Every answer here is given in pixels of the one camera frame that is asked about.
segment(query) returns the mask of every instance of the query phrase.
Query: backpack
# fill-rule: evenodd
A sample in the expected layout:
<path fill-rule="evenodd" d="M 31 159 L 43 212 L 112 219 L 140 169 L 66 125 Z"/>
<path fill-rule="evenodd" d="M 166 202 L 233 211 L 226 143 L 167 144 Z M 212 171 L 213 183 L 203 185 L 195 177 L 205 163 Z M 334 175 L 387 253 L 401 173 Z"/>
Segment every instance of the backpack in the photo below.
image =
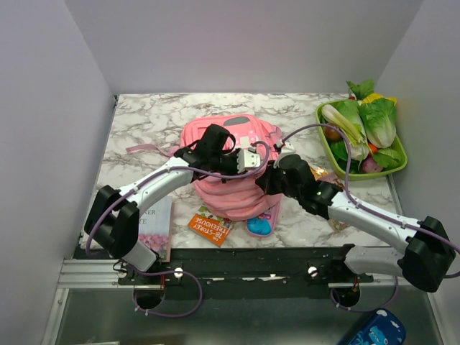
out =
<path fill-rule="evenodd" d="M 271 147 L 269 159 L 277 159 L 278 153 L 273 145 L 281 138 L 280 129 L 249 114 L 208 116 L 192 120 L 182 131 L 180 146 L 187 146 L 200 139 L 210 124 L 218 124 L 229 130 L 235 136 L 235 147 L 248 148 L 253 142 L 265 141 Z M 228 139 L 224 150 L 232 147 L 233 142 Z M 257 153 L 264 157 L 265 147 L 257 145 Z M 249 178 L 228 180 L 226 183 L 222 183 L 219 178 L 209 176 L 193 184 L 196 193 L 216 216 L 233 221 L 245 221 L 272 209 L 272 212 L 275 212 L 272 214 L 272 220 L 276 222 L 281 195 L 265 195 L 255 184 L 255 180 L 264 171 L 265 167 Z"/>

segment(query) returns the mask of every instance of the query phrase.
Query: book cover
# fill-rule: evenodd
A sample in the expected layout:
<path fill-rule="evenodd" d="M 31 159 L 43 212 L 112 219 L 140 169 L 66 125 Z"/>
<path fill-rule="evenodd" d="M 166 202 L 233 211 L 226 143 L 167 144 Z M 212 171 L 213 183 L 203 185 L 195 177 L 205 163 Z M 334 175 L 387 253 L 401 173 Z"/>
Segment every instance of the book cover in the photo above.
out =
<path fill-rule="evenodd" d="M 172 214 L 173 197 L 167 195 L 149 208 L 139 219 L 139 239 L 147 247 L 155 250 L 163 262 L 170 261 Z"/>
<path fill-rule="evenodd" d="M 220 247 L 234 224 L 234 221 L 214 216 L 207 207 L 201 206 L 188 223 L 188 227 Z"/>

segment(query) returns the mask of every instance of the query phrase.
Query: wall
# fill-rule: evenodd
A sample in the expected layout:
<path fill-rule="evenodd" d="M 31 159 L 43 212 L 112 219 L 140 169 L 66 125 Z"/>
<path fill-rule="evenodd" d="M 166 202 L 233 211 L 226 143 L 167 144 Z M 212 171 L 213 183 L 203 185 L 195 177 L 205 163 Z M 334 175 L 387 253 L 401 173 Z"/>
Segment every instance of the wall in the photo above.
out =
<path fill-rule="evenodd" d="M 442 220 L 460 244 L 460 2 L 425 0 L 377 84 L 398 97 L 397 128 L 409 164 L 395 176 L 407 215 Z M 459 259 L 454 263 L 460 270 Z M 460 280 L 444 281 L 446 321 L 460 324 Z M 455 332 L 460 344 L 460 328 Z"/>
<path fill-rule="evenodd" d="M 63 1 L 0 4 L 0 339 L 38 344 L 114 98 Z"/>
<path fill-rule="evenodd" d="M 379 77 L 422 0 L 66 3 L 117 93 L 285 93 Z"/>

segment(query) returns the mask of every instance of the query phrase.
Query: book with pink flowers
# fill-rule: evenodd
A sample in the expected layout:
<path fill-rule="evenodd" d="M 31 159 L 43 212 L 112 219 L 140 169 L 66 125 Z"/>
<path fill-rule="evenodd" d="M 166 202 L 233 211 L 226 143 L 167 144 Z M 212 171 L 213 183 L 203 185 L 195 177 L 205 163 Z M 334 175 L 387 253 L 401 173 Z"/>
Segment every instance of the book with pink flowers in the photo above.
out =
<path fill-rule="evenodd" d="M 170 261 L 172 214 L 173 197 L 167 195 L 139 219 L 139 239 L 155 250 L 163 262 Z"/>

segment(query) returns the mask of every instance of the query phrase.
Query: vegetable basket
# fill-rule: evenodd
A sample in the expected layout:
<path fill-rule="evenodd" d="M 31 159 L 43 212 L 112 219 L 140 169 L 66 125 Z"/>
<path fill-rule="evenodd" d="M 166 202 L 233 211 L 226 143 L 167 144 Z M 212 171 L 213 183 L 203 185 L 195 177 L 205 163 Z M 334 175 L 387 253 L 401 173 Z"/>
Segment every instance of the vegetable basket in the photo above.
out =
<path fill-rule="evenodd" d="M 332 102 L 321 104 L 316 109 L 316 121 L 318 123 L 321 123 L 321 108 L 323 108 L 323 106 L 325 106 L 326 104 L 331 104 L 332 106 L 334 106 L 339 101 L 342 101 L 342 100 L 339 99 L 337 101 L 332 101 Z M 328 156 L 329 160 L 331 161 L 333 171 L 340 178 L 345 178 L 345 171 L 341 167 L 339 167 L 339 164 L 337 163 L 336 158 L 332 154 L 331 148 L 329 147 L 329 143 L 328 143 L 328 141 L 326 139 L 326 136 L 324 135 L 323 127 L 318 127 L 318 131 L 319 131 L 319 136 L 321 138 L 321 142 L 323 143 L 324 149 L 326 151 L 326 155 Z M 392 143 L 392 145 L 390 147 L 392 149 L 398 151 L 401 154 L 402 159 L 401 159 L 401 163 L 400 163 L 400 165 L 398 167 L 395 167 L 394 169 L 391 169 L 391 170 L 384 170 L 384 171 L 381 171 L 381 172 L 373 172 L 373 173 L 369 173 L 369 174 L 351 174 L 350 173 L 350 175 L 349 175 L 350 181 L 371 180 L 372 178 L 380 178 L 382 176 L 389 175 L 389 174 L 395 173 L 395 172 L 397 172 L 397 171 L 399 171 L 401 169 L 404 169 L 404 167 L 408 163 L 408 156 L 406 155 L 404 147 L 401 144 L 400 138 L 397 136 L 397 134 L 396 134 L 396 137 L 395 137 L 395 141 Z"/>

